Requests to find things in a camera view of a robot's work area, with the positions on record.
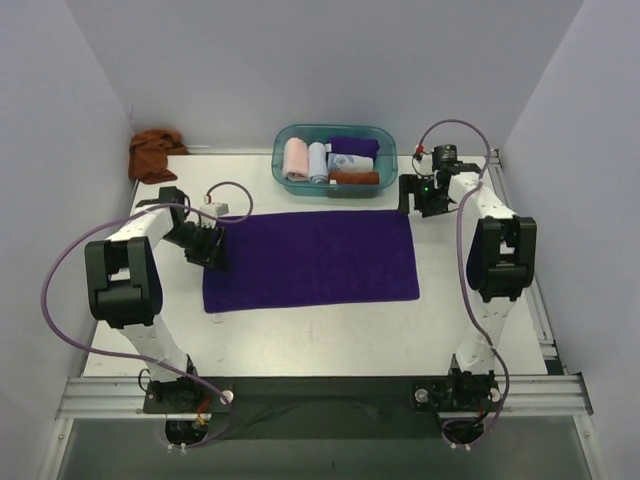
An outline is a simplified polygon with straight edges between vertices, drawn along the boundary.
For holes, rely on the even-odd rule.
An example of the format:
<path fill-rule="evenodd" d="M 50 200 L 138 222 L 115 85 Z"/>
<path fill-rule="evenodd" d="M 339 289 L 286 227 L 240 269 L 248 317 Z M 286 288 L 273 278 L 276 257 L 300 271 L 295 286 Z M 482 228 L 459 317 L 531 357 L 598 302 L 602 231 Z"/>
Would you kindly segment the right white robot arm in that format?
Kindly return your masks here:
<path fill-rule="evenodd" d="M 484 182 L 479 165 L 458 158 L 457 148 L 432 151 L 430 174 L 399 176 L 398 210 L 422 217 L 456 214 L 455 253 L 463 304 L 471 327 L 452 357 L 443 396 L 463 410 L 479 398 L 480 383 L 493 401 L 491 384 L 505 323 L 534 277 L 537 224 L 507 207 Z"/>

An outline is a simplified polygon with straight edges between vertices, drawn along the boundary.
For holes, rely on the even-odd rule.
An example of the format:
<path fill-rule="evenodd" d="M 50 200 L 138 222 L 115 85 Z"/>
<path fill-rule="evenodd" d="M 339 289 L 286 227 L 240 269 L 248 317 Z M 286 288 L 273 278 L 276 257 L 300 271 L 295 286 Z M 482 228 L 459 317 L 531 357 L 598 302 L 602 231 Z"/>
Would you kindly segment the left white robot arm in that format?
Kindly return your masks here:
<path fill-rule="evenodd" d="M 107 239 L 84 248 L 90 311 L 124 336 L 149 371 L 147 391 L 181 412 L 205 396 L 191 357 L 173 339 L 161 316 L 164 294 L 154 257 L 162 241 L 182 249 L 185 260 L 206 270 L 226 271 L 226 229 L 207 215 L 188 219 L 187 195 L 162 187 L 140 201 L 134 218 Z"/>

